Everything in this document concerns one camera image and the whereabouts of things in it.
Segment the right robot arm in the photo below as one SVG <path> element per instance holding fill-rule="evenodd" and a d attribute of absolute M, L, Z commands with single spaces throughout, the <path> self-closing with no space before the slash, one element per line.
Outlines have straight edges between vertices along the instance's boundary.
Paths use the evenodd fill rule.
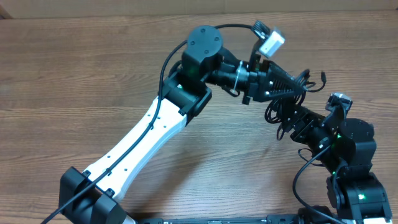
<path fill-rule="evenodd" d="M 312 153 L 297 172 L 301 175 L 314 161 L 320 161 L 330 176 L 327 196 L 336 209 L 311 206 L 301 197 L 299 223 L 391 223 L 392 212 L 384 186 L 371 168 L 377 149 L 374 128 L 356 118 L 348 118 L 350 102 L 327 103 L 322 116 L 296 103 L 283 103 L 277 110 L 280 127 L 291 139 Z"/>

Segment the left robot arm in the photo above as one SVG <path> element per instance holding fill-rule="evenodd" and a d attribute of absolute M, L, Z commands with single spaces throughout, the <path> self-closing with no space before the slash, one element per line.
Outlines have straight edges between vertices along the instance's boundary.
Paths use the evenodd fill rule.
<path fill-rule="evenodd" d="M 271 60 L 285 43 L 277 29 L 261 22 L 248 61 L 223 45 L 220 26 L 199 26 L 178 45 L 182 58 L 160 71 L 159 90 L 144 117 L 84 171 L 68 169 L 60 180 L 57 213 L 73 223 L 131 223 L 120 202 L 142 168 L 173 136 L 198 116 L 217 85 L 243 104 L 300 96 L 304 82 Z"/>

